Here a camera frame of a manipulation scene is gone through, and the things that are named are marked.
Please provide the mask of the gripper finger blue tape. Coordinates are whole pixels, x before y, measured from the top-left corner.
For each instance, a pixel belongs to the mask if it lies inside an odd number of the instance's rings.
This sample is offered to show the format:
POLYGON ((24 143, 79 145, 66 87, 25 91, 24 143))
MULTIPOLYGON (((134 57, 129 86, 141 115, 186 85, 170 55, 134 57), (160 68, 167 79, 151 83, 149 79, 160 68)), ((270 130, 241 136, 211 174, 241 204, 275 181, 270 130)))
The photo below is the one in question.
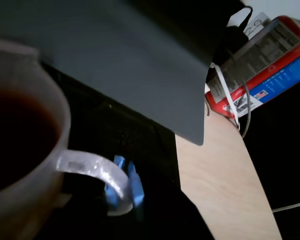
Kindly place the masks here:
POLYGON ((138 175, 136 167, 132 161, 128 165, 128 178, 131 187, 133 205, 137 208, 142 205, 145 194, 140 176, 138 175))
MULTIPOLYGON (((114 157, 114 163, 123 170, 125 166, 125 158, 123 156, 116 155, 114 157)), ((104 187, 104 193, 105 193, 105 200, 108 205, 109 209, 117 209, 119 204, 119 198, 117 197, 117 194, 115 191, 109 186, 105 185, 104 187)))

